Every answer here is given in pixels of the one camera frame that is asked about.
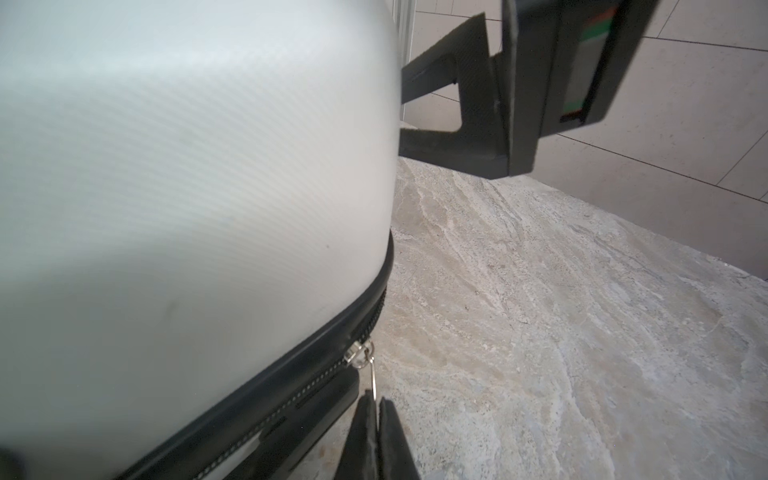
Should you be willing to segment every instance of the zipper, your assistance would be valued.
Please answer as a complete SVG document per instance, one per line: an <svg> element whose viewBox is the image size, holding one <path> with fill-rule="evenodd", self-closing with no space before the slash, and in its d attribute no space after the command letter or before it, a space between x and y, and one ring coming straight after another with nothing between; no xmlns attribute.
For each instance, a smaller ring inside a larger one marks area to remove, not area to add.
<svg viewBox="0 0 768 480"><path fill-rule="evenodd" d="M373 331L373 327L376 326L376 322L379 320L379 316L381 315L382 309L384 308L385 296L386 296L386 289L384 289L384 292L382 292L381 297L376 301L376 306L373 307L373 315L371 315L371 318L368 320L368 323L366 323L365 327L362 329L362 332L358 336L358 339L344 352L344 355L340 359L336 360L331 366L323 370L322 373L316 376L312 380L312 382L307 383L301 390L297 390L296 393L293 394L293 396L290 398L290 400L286 400L285 402L283 402L279 407L274 409L272 413L270 413L265 419L257 423L256 426L254 426L250 430L248 430L248 432L246 432L245 435L240 437L240 439L238 439L237 442L230 445L230 447L226 451L224 451L224 453L219 455L215 460L213 460L210 464L208 464L208 466L206 466L203 470L201 470L197 475L192 477L192 480L202 480L202 478L204 478L205 475L208 475L212 470L214 470L217 466L219 466L221 462L229 458L241 446L243 446L246 442L248 442L258 433L260 433L261 430L265 426L269 425L269 423L273 421L283 410L285 410L292 404L296 403L298 400L301 400L318 382L338 372L342 367L348 366L352 361L355 360L355 358L359 357L359 354L365 348L364 344L366 343L366 340L368 339L371 332Z"/></svg>

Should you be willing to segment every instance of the floor tile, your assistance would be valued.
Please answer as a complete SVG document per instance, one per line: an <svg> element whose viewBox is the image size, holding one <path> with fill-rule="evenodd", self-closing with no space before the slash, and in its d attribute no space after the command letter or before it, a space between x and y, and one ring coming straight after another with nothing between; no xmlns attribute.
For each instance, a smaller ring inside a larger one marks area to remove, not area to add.
<svg viewBox="0 0 768 480"><path fill-rule="evenodd" d="M436 4L437 0L416 0L416 11L435 13Z"/></svg>
<svg viewBox="0 0 768 480"><path fill-rule="evenodd" d="M555 135L533 178L636 225L768 277L768 204Z"/></svg>
<svg viewBox="0 0 768 480"><path fill-rule="evenodd" d="M404 120L424 130L456 131L462 126L458 102L427 94L406 104Z"/></svg>
<svg viewBox="0 0 768 480"><path fill-rule="evenodd" d="M717 185L752 198L768 194L768 134Z"/></svg>
<svg viewBox="0 0 768 480"><path fill-rule="evenodd" d="M768 130L768 52L645 38L607 117L569 137L716 184Z"/></svg>
<svg viewBox="0 0 768 480"><path fill-rule="evenodd" d="M502 0L453 0L453 15L471 17L483 12L486 18L501 20Z"/></svg>
<svg viewBox="0 0 768 480"><path fill-rule="evenodd" d="M413 25L411 58L421 55L427 48L433 46L440 38L446 36L451 30L466 22L466 20L463 17L416 12ZM488 52L491 55L495 55L502 48L502 23L495 20L486 20L485 26L488 29ZM443 87L435 93L458 101L458 87L455 84Z"/></svg>
<svg viewBox="0 0 768 480"><path fill-rule="evenodd" d="M670 13L672 13L672 10L676 4L677 0L660 0L658 2L654 16L650 18L650 22L645 28L645 36L659 36L662 27L664 27L664 24L667 23L667 19L670 17Z"/></svg>
<svg viewBox="0 0 768 480"><path fill-rule="evenodd" d="M453 0L437 0L435 3L435 13L450 15L453 8Z"/></svg>
<svg viewBox="0 0 768 480"><path fill-rule="evenodd" d="M766 0L680 0L661 38L768 50Z"/></svg>

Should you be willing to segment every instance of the suitcase shell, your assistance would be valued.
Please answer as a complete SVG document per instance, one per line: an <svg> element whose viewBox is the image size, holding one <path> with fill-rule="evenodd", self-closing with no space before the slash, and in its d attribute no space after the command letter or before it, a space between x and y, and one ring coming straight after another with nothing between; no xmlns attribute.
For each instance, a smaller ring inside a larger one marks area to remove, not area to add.
<svg viewBox="0 0 768 480"><path fill-rule="evenodd" d="M396 49L380 0L3 6L0 447L27 478L114 477L381 283Z"/></svg>

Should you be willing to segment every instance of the marble floor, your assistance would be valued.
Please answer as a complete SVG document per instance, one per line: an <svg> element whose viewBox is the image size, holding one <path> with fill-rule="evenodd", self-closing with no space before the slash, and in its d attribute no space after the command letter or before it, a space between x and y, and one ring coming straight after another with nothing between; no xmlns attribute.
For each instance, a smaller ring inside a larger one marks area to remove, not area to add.
<svg viewBox="0 0 768 480"><path fill-rule="evenodd" d="M392 233L376 373L423 480L768 478L768 283L531 178L414 161ZM351 414L292 480L333 477Z"/></svg>

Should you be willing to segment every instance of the tile grout line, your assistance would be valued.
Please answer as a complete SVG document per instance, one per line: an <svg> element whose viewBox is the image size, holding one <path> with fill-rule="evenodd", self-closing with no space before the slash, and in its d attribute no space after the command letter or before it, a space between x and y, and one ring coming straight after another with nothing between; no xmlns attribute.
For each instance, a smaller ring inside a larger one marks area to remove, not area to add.
<svg viewBox="0 0 768 480"><path fill-rule="evenodd" d="M710 47L723 47L723 48L737 48L739 50L751 50L751 51L768 51L765 48L752 48L752 47L737 47L736 45L722 45L719 43L706 43L705 41L691 41L691 40L678 40L677 38L662 38L662 37L646 37L650 40L665 40L665 41L679 41L681 43L691 43L694 45L709 45Z"/></svg>
<svg viewBox="0 0 768 480"><path fill-rule="evenodd" d="M451 13L423 12L421 10L416 10L416 12L417 13L429 13L431 15L443 15L444 17L472 18L472 17L467 17L467 16L464 16L464 15L453 15ZM501 22L501 20L496 20L495 18L487 18L487 17L485 18L485 21L486 22Z"/></svg>
<svg viewBox="0 0 768 480"><path fill-rule="evenodd" d="M450 97L446 97L446 96L444 96L444 95L436 94L434 91L430 91L429 93L431 93L431 94L433 94L433 95L437 95L437 96L438 96L438 97L440 97L440 98L444 98L445 100L450 100L450 101L454 101L454 102L456 102L456 103L459 103L459 101L458 101L458 100L454 100L453 98L450 98Z"/></svg>
<svg viewBox="0 0 768 480"><path fill-rule="evenodd" d="M760 198L753 198L753 197L750 197L749 195L740 194L739 192L734 192L733 190L728 190L727 188L718 187L717 185L712 185L710 183L705 182L704 180L699 180L698 178L694 178L694 177L688 177L687 175L681 174L681 173L676 172L674 170L669 170L668 168L659 167L658 165L654 165L654 164L649 164L648 162L645 162L645 161L642 161L642 160L638 160L637 158L628 157L627 155L622 155L622 154L620 154L618 152L614 152L612 150L608 150L607 148L598 147L597 145L593 145L593 144L588 144L585 141L576 140L575 138L571 138L571 137L566 137L563 134L558 134L558 136L567 138L568 140L577 141L580 144L589 145L590 147L597 148L598 150L607 151L609 154L618 155L619 157L624 157L624 158L627 158L629 160L634 160L636 162L640 162L641 164L647 165L649 167L655 167L655 168L658 168L659 170L664 170L664 171L669 172L671 174L680 175L681 177L685 177L685 178L690 178L691 180L695 180L695 181L699 182L700 184L705 184L705 185L709 185L710 187L719 188L721 190L725 190L726 192L731 192L732 194L736 194L736 195L739 195L741 197L749 198L750 200L757 200L757 201L759 201L762 204L768 204L768 202L764 202Z"/></svg>
<svg viewBox="0 0 768 480"><path fill-rule="evenodd" d="M662 25L661 30L659 30L659 35L661 35L661 32L664 31L664 27L667 26L667 22L670 21L670 18L672 18L672 14L674 13L674 9L677 8L678 3L680 3L680 0L677 0L677 2L674 3L674 7L672 7L672 12L670 12L669 16L667 17L667 20L664 20L664 25Z"/></svg>
<svg viewBox="0 0 768 480"><path fill-rule="evenodd" d="M728 176L728 174L729 174L729 173L730 173L730 172L731 172L731 171L732 171L734 168L736 168L736 166L737 166L738 164L740 164L742 160L744 160L744 157L746 157L746 156L748 155L748 153L750 153L750 152L752 151L752 149L753 149L753 148L755 148L755 145L757 145L758 143L760 143L760 141L763 139L763 137L765 137L765 136L766 136L766 134L768 134L768 130L766 130L766 133L765 133L765 134L762 134L762 135L760 135L760 138L758 138L758 139L757 139L757 141L755 142L755 144L754 144L753 146L751 146L751 147L750 147L750 149L749 149L749 150L747 150L747 151L746 151L746 153L745 153L744 155L742 155L742 156L741 156L741 158L739 159L739 161L737 161L735 164L733 164L733 166L732 166L731 168L729 168L729 169L728 169L728 171L725 173L725 175L723 175L723 178L721 178L721 179L720 179L720 181L718 181L718 182L717 182L717 185L720 185L720 182L721 182L721 181L723 181L723 180L725 180L725 177L727 177L727 176Z"/></svg>

